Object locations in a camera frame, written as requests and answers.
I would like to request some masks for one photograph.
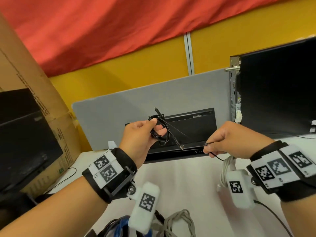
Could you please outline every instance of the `cardboard box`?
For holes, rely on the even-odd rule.
[[[50,187],[80,154],[77,129],[67,106],[17,34],[0,14],[0,91],[29,88],[63,154],[23,192],[36,197]]]

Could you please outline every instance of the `hand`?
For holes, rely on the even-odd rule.
[[[240,124],[227,121],[211,135],[206,142],[214,142],[204,147],[205,154],[229,153],[236,158],[249,159],[253,154],[275,140],[255,132]]]
[[[154,128],[161,136],[167,133],[166,128],[162,128],[162,125],[156,124],[157,119],[153,118],[150,121],[130,123],[125,127],[119,147],[132,158],[137,169],[144,163],[149,148],[157,141],[152,138],[150,131]]]

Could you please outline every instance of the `gray panel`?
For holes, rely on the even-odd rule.
[[[217,127],[230,120],[229,75],[223,69],[75,102],[72,108],[93,150],[119,145],[124,124],[214,107]]]

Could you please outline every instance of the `blue cable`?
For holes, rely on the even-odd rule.
[[[120,223],[117,225],[113,237],[120,237],[123,226],[128,224],[128,218],[122,219]],[[153,231],[150,229],[148,233],[144,237],[152,237]]]

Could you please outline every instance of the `qr code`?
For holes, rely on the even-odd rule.
[[[146,193],[143,194],[142,200],[139,203],[139,207],[151,212],[156,197],[148,195]]]
[[[267,166],[261,166],[261,167],[255,168],[255,170],[257,171],[257,173],[259,174],[259,177],[263,181],[275,178]]]
[[[98,170],[105,167],[109,162],[109,160],[105,157],[105,155],[101,156],[99,159],[93,162],[95,166],[98,168]]]
[[[240,181],[230,181],[229,185],[233,193],[243,193]]]
[[[113,179],[117,175],[117,172],[115,171],[112,165],[109,165],[100,173],[103,179],[106,181],[106,183],[108,183],[111,179]]]
[[[267,164],[271,167],[272,171],[276,175],[282,175],[291,172],[291,169],[282,158],[269,161]]]
[[[301,151],[290,154],[289,157],[294,160],[294,162],[300,167],[304,168],[306,166],[310,166],[312,162],[306,158],[305,155],[302,154]]]

